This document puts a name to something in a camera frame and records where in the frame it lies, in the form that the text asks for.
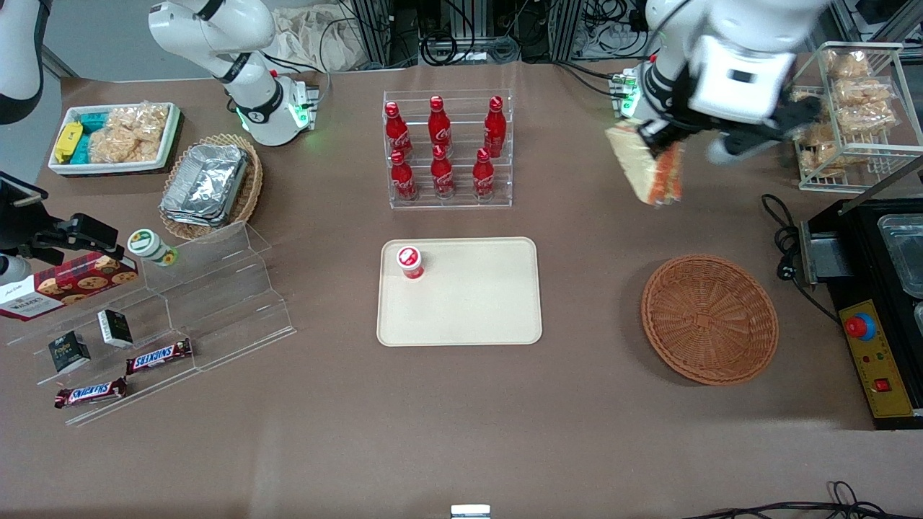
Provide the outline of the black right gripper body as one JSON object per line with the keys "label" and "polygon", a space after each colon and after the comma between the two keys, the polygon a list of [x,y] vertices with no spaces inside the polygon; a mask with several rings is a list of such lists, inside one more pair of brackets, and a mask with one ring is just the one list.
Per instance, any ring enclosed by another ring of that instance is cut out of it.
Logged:
{"label": "black right gripper body", "polygon": [[69,246],[63,219],[50,216],[44,207],[48,193],[42,188],[1,173],[1,249],[10,256],[26,257],[30,242]]}

